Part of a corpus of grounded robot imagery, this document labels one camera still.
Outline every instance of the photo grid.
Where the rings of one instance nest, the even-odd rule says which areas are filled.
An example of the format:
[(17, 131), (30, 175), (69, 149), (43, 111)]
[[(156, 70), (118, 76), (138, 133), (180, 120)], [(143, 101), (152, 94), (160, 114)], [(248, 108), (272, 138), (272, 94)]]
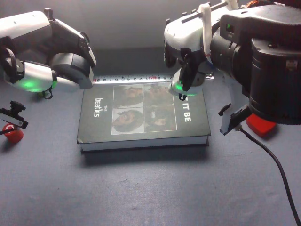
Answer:
[(169, 84), (114, 86), (112, 135), (177, 130)]

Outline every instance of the book cover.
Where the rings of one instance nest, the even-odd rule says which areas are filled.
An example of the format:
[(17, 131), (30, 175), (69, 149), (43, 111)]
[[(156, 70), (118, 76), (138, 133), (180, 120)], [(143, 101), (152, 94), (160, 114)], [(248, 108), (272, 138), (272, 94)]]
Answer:
[[(78, 144), (132, 141), (119, 148), (156, 146), (158, 139), (207, 137), (210, 128), (203, 93), (181, 101), (168, 92), (169, 82), (94, 84), (84, 91)], [(145, 144), (131, 145), (135, 141)], [(177, 145), (170, 140), (163, 145)]]

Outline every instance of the red cylinder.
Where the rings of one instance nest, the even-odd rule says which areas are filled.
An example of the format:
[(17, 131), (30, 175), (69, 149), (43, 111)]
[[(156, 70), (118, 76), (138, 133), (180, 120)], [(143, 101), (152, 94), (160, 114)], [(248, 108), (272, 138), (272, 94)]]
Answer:
[[(7, 129), (14, 129), (14, 128), (15, 128), (15, 125), (9, 123), (3, 127), (2, 131), (7, 130)], [(8, 141), (10, 143), (16, 144), (20, 140), (22, 140), (24, 134), (20, 129), (17, 129), (17, 130), (5, 133), (4, 136), (6, 136), (6, 138), (8, 139)]]

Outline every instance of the background wall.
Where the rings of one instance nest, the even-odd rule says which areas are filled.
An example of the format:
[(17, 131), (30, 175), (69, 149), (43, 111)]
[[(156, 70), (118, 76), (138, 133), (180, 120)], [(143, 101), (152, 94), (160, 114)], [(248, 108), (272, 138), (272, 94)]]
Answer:
[[(0, 0), (0, 17), (52, 8), (54, 17), (84, 31), (94, 49), (163, 46), (165, 20), (208, 0)], [(211, 0), (212, 4), (220, 0)], [(239, 5), (249, 0), (240, 0)]]

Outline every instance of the book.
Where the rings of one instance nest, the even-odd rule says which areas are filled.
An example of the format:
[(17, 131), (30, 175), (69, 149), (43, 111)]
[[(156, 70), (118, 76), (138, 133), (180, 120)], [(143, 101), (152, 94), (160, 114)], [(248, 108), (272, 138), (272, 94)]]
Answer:
[(208, 145), (203, 92), (179, 100), (170, 82), (94, 84), (83, 95), (77, 142), (82, 152)]

